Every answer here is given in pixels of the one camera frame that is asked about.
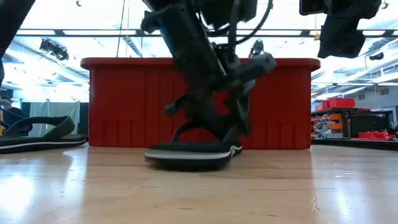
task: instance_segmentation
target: flip-flop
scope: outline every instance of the flip-flop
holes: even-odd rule
[[[216,142],[178,142],[178,137],[194,128],[205,128],[204,123],[191,121],[176,130],[172,142],[159,144],[145,152],[147,162],[163,167],[219,168],[226,165],[233,156],[241,153],[242,145],[234,134],[236,128]]]
[[[21,131],[32,124],[49,124],[55,127],[41,138],[20,136]],[[70,116],[24,118],[14,123],[0,136],[0,154],[81,146],[86,142],[86,137],[81,134],[70,134],[74,129],[75,124]]]

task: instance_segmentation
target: fluorescent light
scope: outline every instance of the fluorescent light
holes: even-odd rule
[[[347,91],[347,92],[345,92],[345,93],[343,93],[343,94],[346,95],[346,94],[356,93],[357,91],[361,91],[361,90],[363,90],[363,89],[365,89],[365,88],[366,88],[366,87],[355,88],[355,89],[350,90],[350,91]]]
[[[17,35],[55,35],[54,30],[19,30]]]
[[[88,82],[52,82],[57,85],[87,85]]]
[[[344,86],[371,86],[373,83],[337,83],[337,85]]]
[[[134,30],[65,30],[66,35],[135,35]]]
[[[388,75],[382,75],[379,78],[375,78],[373,80],[374,83],[382,83],[382,82],[387,82],[390,80],[394,80],[398,78],[398,72],[394,72],[392,74],[388,74]]]
[[[151,35],[160,35],[160,30],[155,30]]]
[[[248,35],[252,32],[252,30],[237,30],[236,34],[238,35]],[[259,30],[256,32],[256,35],[300,35],[301,30]]]
[[[343,82],[353,81],[353,80],[355,80],[355,79],[357,79],[357,78],[369,73],[368,70],[365,70],[365,71],[362,71],[362,72],[358,72],[357,74],[354,74],[354,75],[350,75],[350,76],[348,76],[346,78],[343,78],[342,81]]]
[[[326,100],[326,99],[338,96],[340,94],[341,93],[325,93],[325,94],[322,94],[320,96],[317,96],[315,99],[317,99],[317,100]]]
[[[326,85],[326,86],[328,86],[328,85],[333,85],[333,83],[313,83],[313,82],[311,82],[311,85],[312,86],[317,86],[317,85]]]
[[[398,86],[398,83],[378,83],[379,86]]]
[[[385,32],[384,30],[366,30],[363,31],[363,35],[383,35]]]
[[[312,35],[312,36],[315,36],[317,33],[321,34],[321,31],[320,30],[311,30],[310,31],[310,35]]]

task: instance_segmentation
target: wooden surface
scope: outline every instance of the wooden surface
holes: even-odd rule
[[[218,172],[151,169],[140,149],[0,155],[0,223],[398,223],[398,153],[243,151]]]

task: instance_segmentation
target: black cable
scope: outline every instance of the black cable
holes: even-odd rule
[[[240,0],[235,0],[232,7],[231,19],[229,20],[228,44],[234,49],[236,46],[236,30],[238,29]]]
[[[43,58],[44,56],[46,56],[48,53],[49,53],[49,51],[46,52],[45,54],[43,54],[39,59],[37,59],[37,61],[39,61],[40,59],[42,59],[42,58]]]
[[[123,25],[124,5],[125,5],[125,4],[126,4],[126,0],[123,0],[122,19],[121,19],[121,21],[120,21],[119,40],[118,40],[118,51],[116,52],[116,57],[119,57],[120,38],[121,38],[121,35],[122,35],[122,25]]]
[[[242,44],[243,42],[249,40],[250,38],[252,38],[256,34],[256,32],[258,30],[261,29],[261,27],[264,25],[265,21],[267,20],[267,18],[269,16],[269,13],[271,12],[271,9],[274,7],[273,3],[274,3],[274,0],[268,0],[267,9],[266,9],[262,19],[260,20],[260,22],[256,26],[256,28],[254,28],[253,31],[250,34],[248,34],[247,36],[245,36],[242,39],[236,41],[236,45]],[[200,19],[200,22],[203,24],[203,20],[202,20],[201,16],[199,16],[199,19]],[[206,33],[207,33],[207,35],[209,37],[218,37],[218,36],[226,34],[230,30],[230,27],[231,26],[228,25],[228,26],[226,26],[224,28],[217,29],[217,30],[214,30],[214,31],[209,31],[208,29],[206,29]]]
[[[247,35],[247,36],[243,37],[242,39],[236,41],[236,45],[242,44],[243,42],[245,42],[245,41],[249,40],[250,38],[254,37],[256,32],[261,29],[261,27],[264,25],[265,21],[267,20],[267,18],[269,16],[269,13],[271,12],[271,9],[274,7],[273,2],[274,2],[274,0],[268,0],[268,5],[267,5],[266,12],[264,13],[262,19],[260,20],[260,23],[258,23],[256,28],[254,28],[254,30],[249,35]]]

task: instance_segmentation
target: red storage container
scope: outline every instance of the red storage container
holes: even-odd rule
[[[329,108],[353,108],[355,107],[354,98],[331,98]]]
[[[366,140],[378,140],[378,141],[387,141],[388,134],[387,132],[381,132],[379,133],[378,131],[374,132],[366,132],[366,133],[358,133],[359,139],[366,139]]]
[[[321,110],[326,110],[329,109],[330,105],[329,105],[329,100],[324,100],[322,101],[322,108]]]
[[[310,147],[311,72],[320,62],[310,58],[277,59],[278,66],[258,79],[251,92],[253,133],[242,138],[246,149],[308,149]],[[185,122],[183,113],[169,118],[165,105],[187,89],[171,58],[85,58],[90,69],[89,143],[98,147],[150,147],[169,142]],[[215,97],[226,112],[225,93]],[[182,141],[213,138],[193,130]]]

